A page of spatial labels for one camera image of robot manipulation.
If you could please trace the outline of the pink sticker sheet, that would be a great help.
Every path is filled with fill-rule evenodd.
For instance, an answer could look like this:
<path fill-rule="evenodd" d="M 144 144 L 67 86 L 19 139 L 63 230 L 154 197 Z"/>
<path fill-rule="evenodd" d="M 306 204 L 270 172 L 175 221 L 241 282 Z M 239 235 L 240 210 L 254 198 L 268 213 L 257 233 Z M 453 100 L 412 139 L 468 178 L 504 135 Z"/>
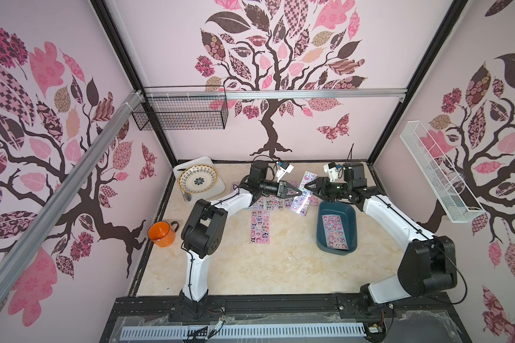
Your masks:
<path fill-rule="evenodd" d="M 318 206 L 321 202 L 321 200 L 315 198 L 310 192 L 309 193 L 309 203 L 310 206 Z"/>
<path fill-rule="evenodd" d="M 231 191 L 232 192 L 240 192 L 240 184 L 238 182 L 231 184 Z"/>
<path fill-rule="evenodd" d="M 248 207 L 249 210 L 264 210 L 266 208 L 266 199 L 261 197 L 257 202 Z"/>

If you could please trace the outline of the teal plastic storage box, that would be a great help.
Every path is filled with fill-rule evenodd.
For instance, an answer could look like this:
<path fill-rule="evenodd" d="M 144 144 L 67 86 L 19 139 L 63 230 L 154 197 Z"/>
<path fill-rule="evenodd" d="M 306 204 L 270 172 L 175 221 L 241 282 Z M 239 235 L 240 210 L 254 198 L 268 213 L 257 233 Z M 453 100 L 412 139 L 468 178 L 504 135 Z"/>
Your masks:
<path fill-rule="evenodd" d="M 322 202 L 318 208 L 316 244 L 330 254 L 346 256 L 358 247 L 354 208 L 344 202 Z"/>

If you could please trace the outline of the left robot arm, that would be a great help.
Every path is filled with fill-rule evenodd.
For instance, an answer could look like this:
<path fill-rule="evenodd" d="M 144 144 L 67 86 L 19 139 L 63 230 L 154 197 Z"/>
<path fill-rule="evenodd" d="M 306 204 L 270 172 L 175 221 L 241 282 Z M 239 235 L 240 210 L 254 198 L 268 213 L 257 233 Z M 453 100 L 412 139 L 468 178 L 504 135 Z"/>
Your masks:
<path fill-rule="evenodd" d="M 187 255 L 185 285 L 180 293 L 184 301 L 191 305 L 205 301 L 209 292 L 209 257 L 220 246 L 230 216 L 255 204 L 263 196 L 284 200 L 303 194 L 283 179 L 292 171 L 293 165 L 286 161 L 277 161 L 273 168 L 268 161 L 257 160 L 229 195 L 213 202 L 196 201 L 181 234 L 181 249 Z"/>

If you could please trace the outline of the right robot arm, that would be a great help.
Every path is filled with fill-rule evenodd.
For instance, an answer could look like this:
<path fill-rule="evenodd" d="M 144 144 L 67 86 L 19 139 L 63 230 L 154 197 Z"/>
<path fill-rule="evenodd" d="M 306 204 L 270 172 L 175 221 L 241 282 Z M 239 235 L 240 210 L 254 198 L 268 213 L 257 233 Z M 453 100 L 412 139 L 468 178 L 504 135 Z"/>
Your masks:
<path fill-rule="evenodd" d="M 456 266 L 456 247 L 447 236 L 436 236 L 398 209 L 376 186 L 369 186 L 364 167 L 345 163 L 342 182 L 333 176 L 316 177 L 304 185 L 325 202 L 346 200 L 377 221 L 403 250 L 396 274 L 361 287 L 358 300 L 363 310 L 406 298 L 429 296 L 451 290 L 461 276 Z"/>

